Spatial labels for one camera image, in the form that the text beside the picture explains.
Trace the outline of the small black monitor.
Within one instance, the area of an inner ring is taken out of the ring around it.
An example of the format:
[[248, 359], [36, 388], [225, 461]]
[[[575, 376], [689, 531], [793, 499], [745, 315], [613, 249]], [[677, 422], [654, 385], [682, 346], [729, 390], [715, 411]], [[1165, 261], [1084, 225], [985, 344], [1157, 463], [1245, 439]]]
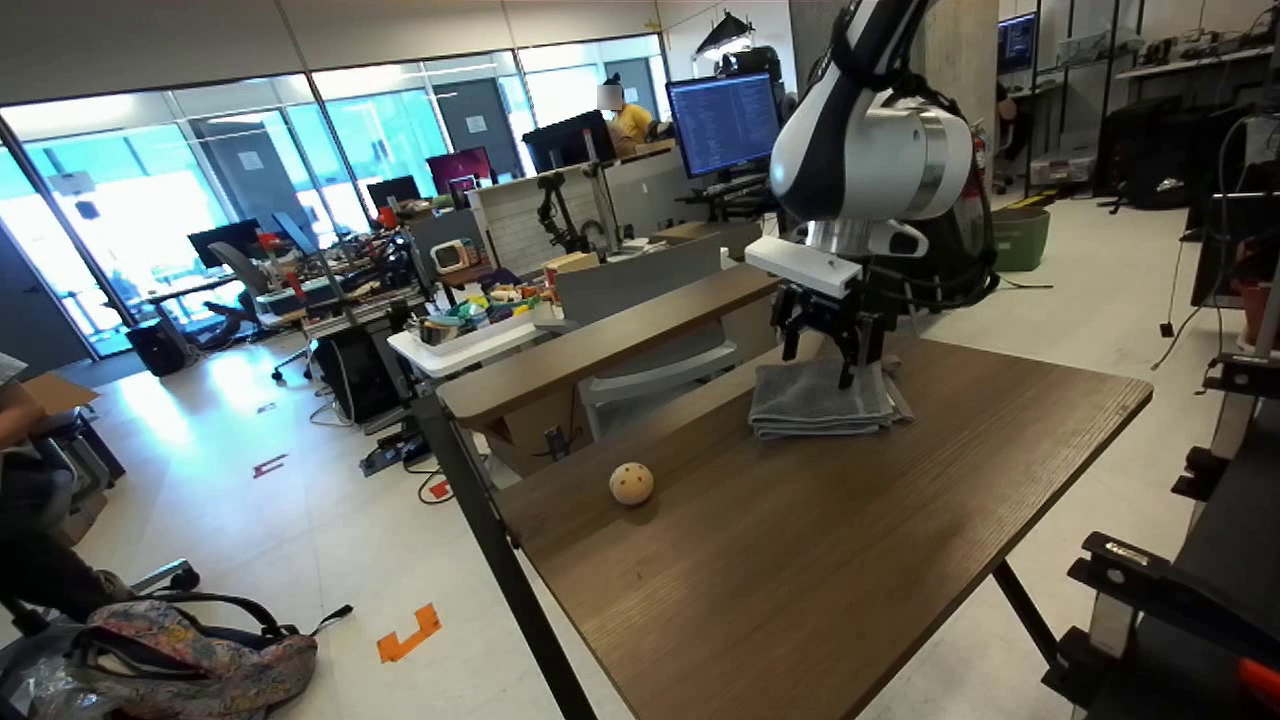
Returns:
[[390, 208], [393, 204], [419, 201], [422, 195], [412, 176], [399, 176], [389, 179], [369, 182], [365, 190], [376, 210]]

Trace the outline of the black lamp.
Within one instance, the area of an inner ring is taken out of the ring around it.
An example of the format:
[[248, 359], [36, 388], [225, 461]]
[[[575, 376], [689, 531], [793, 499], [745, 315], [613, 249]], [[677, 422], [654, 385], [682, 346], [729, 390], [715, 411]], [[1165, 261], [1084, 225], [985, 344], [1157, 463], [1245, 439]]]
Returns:
[[721, 19], [710, 28], [704, 40], [691, 53], [692, 61], [718, 61], [723, 55], [750, 49], [755, 27], [749, 19], [723, 10]]

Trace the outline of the grey towel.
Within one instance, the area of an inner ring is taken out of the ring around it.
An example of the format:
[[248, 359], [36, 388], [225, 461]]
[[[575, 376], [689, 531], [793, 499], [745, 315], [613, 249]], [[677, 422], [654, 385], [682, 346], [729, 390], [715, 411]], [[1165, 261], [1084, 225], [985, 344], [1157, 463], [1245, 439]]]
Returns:
[[838, 357], [759, 366], [748, 424], [758, 439], [787, 439], [872, 436], [911, 423], [915, 413], [891, 374], [897, 368], [895, 360], [856, 366], [841, 388]]

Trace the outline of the person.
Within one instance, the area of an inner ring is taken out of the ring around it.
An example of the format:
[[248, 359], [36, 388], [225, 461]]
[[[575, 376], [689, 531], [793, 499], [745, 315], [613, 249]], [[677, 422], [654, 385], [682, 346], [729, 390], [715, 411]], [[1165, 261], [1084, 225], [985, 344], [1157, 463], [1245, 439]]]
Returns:
[[136, 597], [113, 571], [90, 566], [41, 523], [54, 468], [29, 442], [47, 416], [19, 382], [26, 364], [0, 354], [0, 594], [86, 623], [110, 603]]
[[596, 91], [596, 108], [608, 115], [611, 142], [618, 158], [632, 156], [637, 146], [649, 142], [653, 117], [644, 106], [630, 102], [620, 74], [609, 76]]

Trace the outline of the cardboard box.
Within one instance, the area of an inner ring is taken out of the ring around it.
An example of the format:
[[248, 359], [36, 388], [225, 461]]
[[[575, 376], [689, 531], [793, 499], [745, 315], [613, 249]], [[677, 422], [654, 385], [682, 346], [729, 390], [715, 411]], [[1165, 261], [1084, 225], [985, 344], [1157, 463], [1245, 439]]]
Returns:
[[559, 275], [580, 272], [598, 266], [600, 259], [596, 252], [571, 252], [554, 258], [543, 265], [543, 273], [549, 287], [556, 287]]

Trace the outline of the dark monitor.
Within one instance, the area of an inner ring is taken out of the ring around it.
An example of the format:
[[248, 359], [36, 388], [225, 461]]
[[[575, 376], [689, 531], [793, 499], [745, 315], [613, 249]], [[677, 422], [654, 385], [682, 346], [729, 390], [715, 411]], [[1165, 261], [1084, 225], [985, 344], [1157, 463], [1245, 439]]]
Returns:
[[1196, 200], [1185, 240], [1199, 245], [1194, 307], [1242, 307], [1243, 291], [1270, 284], [1280, 265], [1280, 192], [1242, 191]]

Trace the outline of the monitor with blue screen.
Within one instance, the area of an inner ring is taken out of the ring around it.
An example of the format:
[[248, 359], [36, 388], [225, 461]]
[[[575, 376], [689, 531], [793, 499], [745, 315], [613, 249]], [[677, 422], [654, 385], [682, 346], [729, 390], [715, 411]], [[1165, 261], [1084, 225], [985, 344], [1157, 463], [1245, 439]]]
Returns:
[[997, 23], [997, 73], [1000, 76], [1028, 72], [1034, 67], [1038, 28], [1037, 12], [1014, 15]]

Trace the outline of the power strip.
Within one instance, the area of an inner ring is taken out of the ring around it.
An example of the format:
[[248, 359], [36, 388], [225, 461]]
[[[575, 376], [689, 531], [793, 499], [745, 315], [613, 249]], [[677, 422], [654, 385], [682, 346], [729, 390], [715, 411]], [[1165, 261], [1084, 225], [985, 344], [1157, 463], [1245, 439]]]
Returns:
[[431, 452], [430, 445], [420, 430], [397, 430], [376, 441], [357, 468], [364, 477], [375, 475], [389, 468], [410, 470]]

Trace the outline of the round tan cookie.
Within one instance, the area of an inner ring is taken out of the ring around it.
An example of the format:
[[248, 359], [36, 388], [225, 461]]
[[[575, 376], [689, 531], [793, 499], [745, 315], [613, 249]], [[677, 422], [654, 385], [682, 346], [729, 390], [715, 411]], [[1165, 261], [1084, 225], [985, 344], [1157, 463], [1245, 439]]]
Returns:
[[641, 462], [625, 462], [611, 473], [609, 489], [614, 501], [627, 507], [635, 507], [645, 503], [653, 496], [655, 477]]

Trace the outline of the green bin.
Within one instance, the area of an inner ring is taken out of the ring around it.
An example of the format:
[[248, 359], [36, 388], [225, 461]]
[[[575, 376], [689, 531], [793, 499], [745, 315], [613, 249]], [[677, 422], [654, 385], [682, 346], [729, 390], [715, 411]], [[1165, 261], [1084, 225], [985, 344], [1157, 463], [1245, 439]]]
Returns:
[[1005, 275], [1038, 269], [1044, 255], [1050, 220], [1050, 213], [1043, 208], [1010, 206], [993, 211], [996, 272]]

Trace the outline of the red monitor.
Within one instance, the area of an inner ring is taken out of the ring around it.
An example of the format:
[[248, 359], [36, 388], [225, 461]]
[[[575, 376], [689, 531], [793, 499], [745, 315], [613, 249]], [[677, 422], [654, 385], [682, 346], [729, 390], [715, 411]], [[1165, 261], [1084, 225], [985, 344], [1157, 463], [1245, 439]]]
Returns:
[[451, 193], [451, 182], [465, 177], [497, 182], [497, 172], [484, 146], [435, 155], [425, 163], [436, 195]]

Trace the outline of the fire extinguisher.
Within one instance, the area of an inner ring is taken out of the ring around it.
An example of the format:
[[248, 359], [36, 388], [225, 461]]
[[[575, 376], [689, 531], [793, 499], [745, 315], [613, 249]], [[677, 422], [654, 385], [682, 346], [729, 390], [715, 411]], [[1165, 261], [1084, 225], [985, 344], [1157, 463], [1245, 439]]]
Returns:
[[960, 222], [966, 223], [969, 229], [978, 232], [989, 214], [987, 193], [989, 133], [986, 128], [986, 120], [980, 118], [972, 123], [970, 135], [974, 150], [972, 169], [954, 209]]

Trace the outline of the brown wooden side table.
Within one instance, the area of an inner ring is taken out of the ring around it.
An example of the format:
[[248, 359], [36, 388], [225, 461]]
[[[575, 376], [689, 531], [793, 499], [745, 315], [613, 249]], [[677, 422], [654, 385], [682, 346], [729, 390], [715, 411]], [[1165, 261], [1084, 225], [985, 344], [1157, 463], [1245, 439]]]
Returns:
[[600, 404], [707, 380], [741, 363], [723, 318], [759, 305], [778, 281], [739, 264], [621, 309], [433, 395], [461, 430], [527, 478], [599, 434]]

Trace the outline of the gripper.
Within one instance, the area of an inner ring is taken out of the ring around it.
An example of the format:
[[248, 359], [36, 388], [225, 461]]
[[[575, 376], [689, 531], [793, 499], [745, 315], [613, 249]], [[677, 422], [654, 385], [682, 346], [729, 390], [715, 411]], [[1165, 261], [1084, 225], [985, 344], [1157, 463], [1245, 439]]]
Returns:
[[[783, 363], [797, 356], [804, 331], [837, 338], [842, 357], [838, 388], [849, 389], [860, 369], [882, 359], [884, 333], [899, 328], [896, 309], [893, 304], [884, 305], [859, 293], [836, 299], [797, 283], [782, 283], [771, 307], [771, 325], [780, 334]], [[879, 331], [855, 331], [867, 318]]]

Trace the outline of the colourful patterned backpack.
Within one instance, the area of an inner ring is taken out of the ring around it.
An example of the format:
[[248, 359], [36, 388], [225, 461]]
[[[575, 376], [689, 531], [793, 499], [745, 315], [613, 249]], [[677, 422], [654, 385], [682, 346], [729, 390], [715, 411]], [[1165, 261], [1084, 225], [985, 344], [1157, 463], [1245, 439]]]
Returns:
[[0, 720], [269, 720], [317, 669], [316, 632], [229, 594], [164, 592], [0, 650]]

